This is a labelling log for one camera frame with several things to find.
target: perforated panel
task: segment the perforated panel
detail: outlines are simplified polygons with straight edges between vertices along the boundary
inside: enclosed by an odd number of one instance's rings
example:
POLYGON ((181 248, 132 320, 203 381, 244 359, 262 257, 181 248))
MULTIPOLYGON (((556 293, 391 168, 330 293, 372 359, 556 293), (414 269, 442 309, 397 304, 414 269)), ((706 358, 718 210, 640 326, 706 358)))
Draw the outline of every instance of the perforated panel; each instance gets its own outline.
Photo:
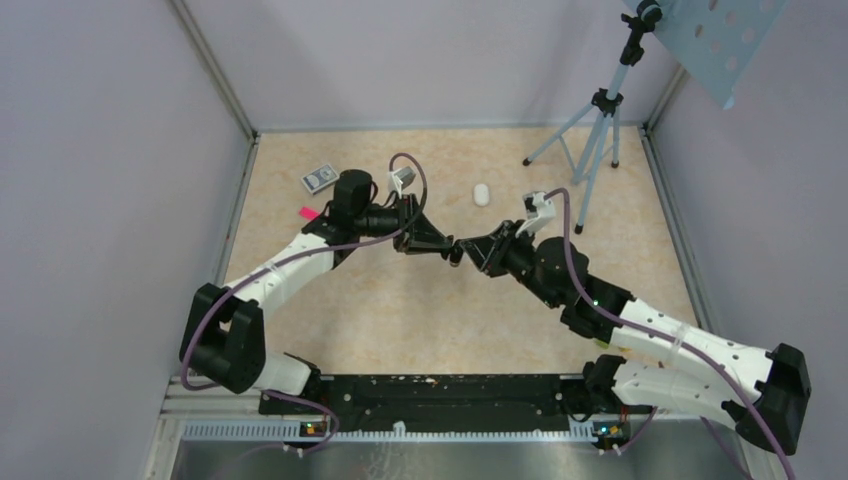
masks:
MULTIPOLYGON (((624 0, 633 11, 642 0, 624 0)), ((788 0, 657 0, 654 35, 722 108, 788 0)))
MULTIPOLYGON (((300 437, 300 422, 294 420, 192 420, 186 423, 182 439, 211 441, 318 442, 320 438, 300 437)), ((391 432, 343 432, 335 442, 594 442, 592 422, 572 423, 563 432, 407 432, 403 425, 391 432)))

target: white computer mouse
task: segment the white computer mouse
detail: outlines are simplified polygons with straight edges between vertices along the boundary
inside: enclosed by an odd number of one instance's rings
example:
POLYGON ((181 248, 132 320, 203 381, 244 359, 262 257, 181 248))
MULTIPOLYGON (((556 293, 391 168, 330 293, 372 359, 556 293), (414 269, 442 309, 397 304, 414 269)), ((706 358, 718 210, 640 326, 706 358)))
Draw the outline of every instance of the white computer mouse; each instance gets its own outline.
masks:
POLYGON ((485 207, 489 204, 489 187, 484 183, 478 183, 474 186, 474 203, 478 207, 485 207))

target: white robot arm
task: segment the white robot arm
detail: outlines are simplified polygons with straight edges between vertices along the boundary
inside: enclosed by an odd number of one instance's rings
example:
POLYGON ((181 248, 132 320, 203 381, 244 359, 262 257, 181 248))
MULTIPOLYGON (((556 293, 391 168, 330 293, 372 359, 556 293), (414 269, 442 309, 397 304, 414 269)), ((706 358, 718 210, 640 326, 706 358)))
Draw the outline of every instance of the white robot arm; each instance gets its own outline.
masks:
POLYGON ((536 232, 556 214, 544 192, 524 196, 526 221, 504 221, 489 235, 454 241, 422 215, 414 195, 402 194, 411 182, 410 174, 405 169, 390 174, 390 190, 397 194, 395 202, 379 206, 371 203, 370 175, 359 170, 342 172, 328 212, 307 224, 291 244, 224 287, 207 284, 198 290, 180 358, 185 357, 201 318, 228 289, 238 286, 213 312, 213 321, 202 330, 189 355, 189 365, 235 393, 255 388, 308 395, 308 385, 316 381, 320 370, 291 355, 266 352, 264 317, 271 316, 309 281, 342 263, 361 236, 394 235, 394 247, 399 252, 438 253, 453 266, 467 256, 489 277, 510 274, 548 307, 565 307, 561 321, 578 335, 663 362, 665 368, 657 368, 621 356, 602 355, 587 363, 583 378, 593 402, 648 405, 699 415, 734 428, 749 442, 771 450, 744 402, 722 376, 703 359, 681 348, 691 345, 722 366, 756 406, 786 453, 794 453, 810 396, 803 353, 784 344, 772 351, 741 345, 675 320, 627 290, 589 274, 588 258, 569 245, 577 278, 595 299, 595 305, 676 340, 669 343, 614 323, 578 294, 566 268, 563 237, 533 245, 536 232), (316 253, 304 256, 304 252, 316 253))

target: white cable tie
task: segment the white cable tie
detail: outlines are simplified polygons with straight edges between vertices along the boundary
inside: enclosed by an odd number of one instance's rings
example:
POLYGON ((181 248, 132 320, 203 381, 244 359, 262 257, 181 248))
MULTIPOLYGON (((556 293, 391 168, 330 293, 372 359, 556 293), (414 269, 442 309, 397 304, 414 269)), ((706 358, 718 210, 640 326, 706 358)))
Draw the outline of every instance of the white cable tie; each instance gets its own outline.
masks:
POLYGON ((686 334, 689 333, 690 328, 692 327, 683 322, 677 325, 677 329, 674 331, 674 342, 671 343, 671 350, 668 351, 668 356, 665 359, 665 363, 669 366, 677 364, 676 360, 680 354, 680 347, 683 345, 683 339, 686 338, 686 334))
POLYGON ((268 270, 268 273, 280 278, 280 268, 277 267, 277 263, 273 260, 269 260, 262 264, 262 268, 268 270))

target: blue panel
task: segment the blue panel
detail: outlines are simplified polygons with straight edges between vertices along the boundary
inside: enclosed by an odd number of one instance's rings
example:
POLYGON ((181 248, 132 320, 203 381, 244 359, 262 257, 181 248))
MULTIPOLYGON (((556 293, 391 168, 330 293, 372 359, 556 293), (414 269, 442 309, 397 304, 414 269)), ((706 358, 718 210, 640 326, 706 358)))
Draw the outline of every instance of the blue panel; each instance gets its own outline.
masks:
MULTIPOLYGON (((642 0, 624 0, 632 10, 642 0)), ((789 0, 658 0, 657 39, 722 108, 789 0)))

